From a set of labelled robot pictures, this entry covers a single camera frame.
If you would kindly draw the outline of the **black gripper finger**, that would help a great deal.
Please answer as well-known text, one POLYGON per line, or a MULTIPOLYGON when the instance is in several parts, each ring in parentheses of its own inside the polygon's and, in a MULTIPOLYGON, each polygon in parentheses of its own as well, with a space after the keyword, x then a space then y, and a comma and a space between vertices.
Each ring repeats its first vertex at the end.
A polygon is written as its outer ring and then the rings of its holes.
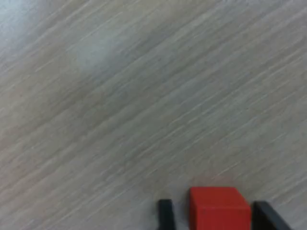
POLYGON ((171 199, 160 199, 157 202, 158 229, 174 229, 174 211, 171 199))
POLYGON ((291 230, 291 227, 266 201, 252 204, 252 230, 291 230))

